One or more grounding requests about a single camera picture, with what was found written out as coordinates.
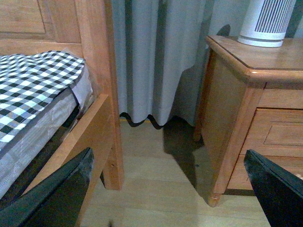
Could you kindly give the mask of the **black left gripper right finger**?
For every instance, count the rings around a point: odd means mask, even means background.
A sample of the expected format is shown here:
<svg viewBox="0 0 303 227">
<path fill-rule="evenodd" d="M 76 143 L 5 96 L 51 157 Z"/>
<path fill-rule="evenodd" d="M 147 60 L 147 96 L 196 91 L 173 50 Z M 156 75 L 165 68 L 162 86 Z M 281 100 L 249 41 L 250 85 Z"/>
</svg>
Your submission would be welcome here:
<svg viewBox="0 0 303 227">
<path fill-rule="evenodd" d="M 244 166 L 270 226 L 301 227 L 303 180 L 252 149 Z"/>
</svg>

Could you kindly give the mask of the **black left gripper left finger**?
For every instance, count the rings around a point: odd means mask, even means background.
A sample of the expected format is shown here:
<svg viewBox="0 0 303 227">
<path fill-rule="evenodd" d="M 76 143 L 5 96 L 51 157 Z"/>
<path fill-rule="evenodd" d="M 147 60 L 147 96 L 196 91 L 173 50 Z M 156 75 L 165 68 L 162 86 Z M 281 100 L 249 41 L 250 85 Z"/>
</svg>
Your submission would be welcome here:
<svg viewBox="0 0 303 227">
<path fill-rule="evenodd" d="M 86 196 L 94 155 L 86 148 L 0 211 L 2 227 L 73 227 Z"/>
</svg>

